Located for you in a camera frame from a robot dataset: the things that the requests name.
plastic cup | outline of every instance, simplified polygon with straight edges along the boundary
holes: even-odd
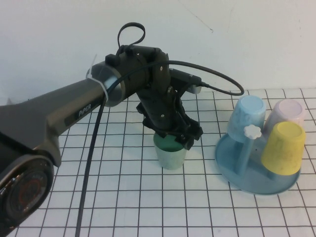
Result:
[[[154,134],[154,144],[158,160],[164,169],[175,170],[180,168],[186,158],[187,150],[175,141],[175,136],[165,138]]]
[[[277,123],[261,156],[263,166],[279,175],[297,173],[301,168],[305,137],[300,125],[289,121]]]
[[[302,126],[305,114],[305,108],[296,100],[280,100],[276,103],[271,114],[269,115],[262,133],[265,138],[268,138],[274,125],[282,121],[292,121]]]
[[[262,99],[254,95],[241,97],[228,122],[227,133],[235,141],[244,143],[244,128],[253,124],[262,129],[265,116],[266,104]]]

white knob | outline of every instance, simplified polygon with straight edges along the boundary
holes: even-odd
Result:
[[[251,124],[243,129],[245,136],[249,139],[255,140],[258,137],[261,137],[261,129]]]

light green cup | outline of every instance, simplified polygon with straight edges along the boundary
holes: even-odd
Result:
[[[174,141],[176,137],[167,135],[165,138],[154,134],[154,144],[158,160],[164,169],[175,170],[180,168],[186,158],[187,150]]]

black cable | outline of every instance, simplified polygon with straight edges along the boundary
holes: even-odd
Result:
[[[87,158],[87,165],[85,167],[84,176],[83,176],[83,185],[82,185],[82,192],[81,192],[81,197],[80,197],[80,204],[79,204],[75,237],[80,237],[81,222],[82,222],[83,208],[84,208],[84,202],[85,202],[85,194],[86,194],[87,186],[88,186],[88,178],[89,178],[89,172],[90,172],[90,167],[91,167],[92,155],[93,155],[95,140],[96,140],[97,135],[98,135],[99,125],[100,125],[100,121],[101,121],[101,117],[102,117],[105,103],[106,103],[106,99],[104,98],[102,104],[100,105],[98,116],[97,116],[95,126],[93,129],[93,134],[92,134],[88,158]]]
[[[142,24],[139,24],[139,23],[137,23],[137,22],[130,22],[130,23],[127,23],[127,24],[123,25],[122,28],[121,28],[121,29],[119,30],[119,32],[118,32],[118,47],[119,47],[119,48],[120,48],[120,43],[119,43],[120,34],[122,33],[122,31],[123,31],[124,29],[126,29],[126,28],[128,28],[128,27],[137,27],[137,28],[141,29],[141,30],[144,32],[144,33],[143,33],[143,36],[142,36],[139,40],[135,41],[134,43],[131,43],[129,46],[132,46],[133,44],[140,43],[140,42],[143,41],[144,38],[145,38],[146,31],[145,31],[145,27],[144,27]]]
[[[139,67],[139,68],[136,68],[132,71],[130,71],[129,73],[123,75],[122,77],[120,77],[118,80],[116,80],[108,89],[108,93],[110,93],[110,91],[112,91],[118,84],[120,84],[123,80],[125,80],[127,77],[131,76],[132,74],[138,72],[138,71],[141,71],[141,70],[144,70],[144,69],[147,69],[147,68],[151,68],[151,67],[154,67],[154,66],[163,66],[163,65],[179,65],[179,66],[185,66],[185,67],[190,67],[190,68],[195,68],[195,69],[198,69],[198,70],[201,70],[201,71],[204,71],[204,72],[207,72],[207,73],[211,73],[211,74],[214,74],[214,75],[217,75],[219,76],[220,78],[223,78],[227,81],[229,81],[230,83],[234,84],[239,90],[240,92],[230,92],[230,91],[225,91],[225,90],[222,90],[222,89],[219,89],[219,88],[216,88],[216,87],[213,87],[209,84],[206,84],[204,82],[201,82],[199,85],[197,86],[203,86],[203,87],[207,87],[207,88],[211,88],[213,90],[216,90],[216,91],[219,91],[219,92],[222,92],[224,94],[228,94],[228,95],[234,95],[234,96],[240,96],[240,95],[243,95],[244,94],[244,89],[243,87],[237,82],[235,81],[234,79],[230,78],[229,76],[227,75],[224,75],[222,73],[219,73],[213,69],[210,69],[210,68],[206,68],[206,67],[203,67],[203,66],[200,66],[200,65],[196,65],[196,64],[193,64],[193,63],[187,63],[187,62],[182,62],[182,61],[173,61],[173,60],[168,60],[168,61],[163,61],[163,62],[153,62],[153,63],[149,63],[149,64],[146,64],[142,67]]]

blue cup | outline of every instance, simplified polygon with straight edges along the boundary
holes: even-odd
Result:
[[[265,116],[266,104],[261,98],[254,95],[243,96],[238,100],[229,119],[227,133],[235,141],[244,143],[244,128],[253,124],[262,130]]]

